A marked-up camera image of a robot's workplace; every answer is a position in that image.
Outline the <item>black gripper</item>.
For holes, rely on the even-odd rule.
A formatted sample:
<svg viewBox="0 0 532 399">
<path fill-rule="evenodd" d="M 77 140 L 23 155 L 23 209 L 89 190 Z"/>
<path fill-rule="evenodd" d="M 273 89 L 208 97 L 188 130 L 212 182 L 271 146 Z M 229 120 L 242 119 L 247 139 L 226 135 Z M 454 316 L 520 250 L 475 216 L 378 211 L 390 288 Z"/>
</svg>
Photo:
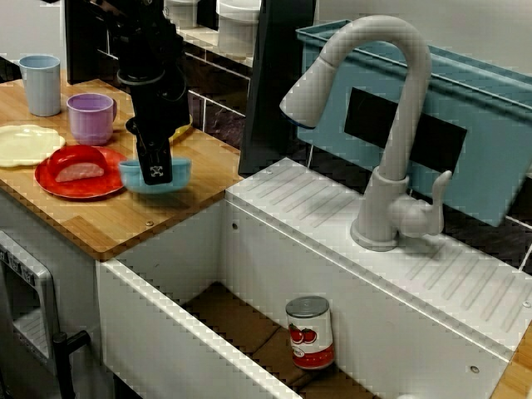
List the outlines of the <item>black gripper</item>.
<svg viewBox="0 0 532 399">
<path fill-rule="evenodd" d="M 172 181 L 169 152 L 162 152 L 175 130 L 190 122 L 188 88 L 182 78 L 176 81 L 125 80 L 134 110 L 126 129 L 136 138 L 140 169 L 147 185 Z"/>
</svg>

